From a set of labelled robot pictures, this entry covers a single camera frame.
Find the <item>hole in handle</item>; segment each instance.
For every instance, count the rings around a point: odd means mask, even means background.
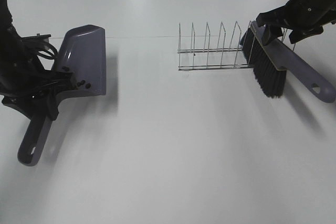
[[[36,148],[36,146],[34,146],[34,147],[31,149],[31,151],[30,151],[30,154],[31,154],[31,155],[34,154],[35,148]]]
[[[315,93],[319,94],[319,93],[321,92],[321,88],[320,88],[320,86],[318,86],[316,83],[313,83],[313,84],[311,85],[311,87],[313,88],[313,91],[314,91]]]

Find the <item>white surface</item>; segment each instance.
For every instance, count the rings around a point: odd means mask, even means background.
[[[267,10],[286,0],[239,0],[231,9],[213,4],[237,0],[211,0],[213,8],[193,12],[177,9],[191,0],[166,0],[162,19],[150,8],[141,17],[121,11],[136,0],[113,0],[117,9],[95,3],[109,15],[115,10],[109,19],[93,11],[48,16],[40,1],[10,0],[13,16],[26,8],[18,31],[62,37],[93,23],[108,36],[176,36],[177,23],[189,27],[190,15],[202,24],[244,21],[261,11],[255,2]],[[75,3],[77,14],[93,3],[50,1],[58,10]],[[191,8],[207,5],[195,1]],[[333,28],[298,52],[336,84]],[[270,100],[251,70],[177,72],[176,49],[177,37],[107,39],[108,94],[61,104],[36,167],[16,159],[28,120],[1,106],[0,223],[334,223],[335,104],[317,100],[291,74],[284,97]]]

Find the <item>robotic arm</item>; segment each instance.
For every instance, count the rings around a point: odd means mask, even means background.
[[[292,44],[323,33],[323,25],[336,23],[336,0],[289,0],[286,5],[260,13],[258,26],[265,25],[264,45],[282,36],[281,28],[291,29]]]

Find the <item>gray dustpan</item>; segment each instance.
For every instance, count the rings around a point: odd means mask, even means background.
[[[57,106],[67,98],[106,94],[105,30],[94,25],[74,28],[64,37],[52,70],[73,73],[76,87],[58,92]],[[18,159],[34,166],[42,154],[52,119],[43,112],[31,117],[30,124],[18,151]]]

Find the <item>screw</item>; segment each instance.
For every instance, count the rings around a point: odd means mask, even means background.
[[[85,84],[85,81],[84,80],[82,80],[82,81],[80,81],[80,82],[77,82],[77,86],[82,86],[82,85],[84,85]]]

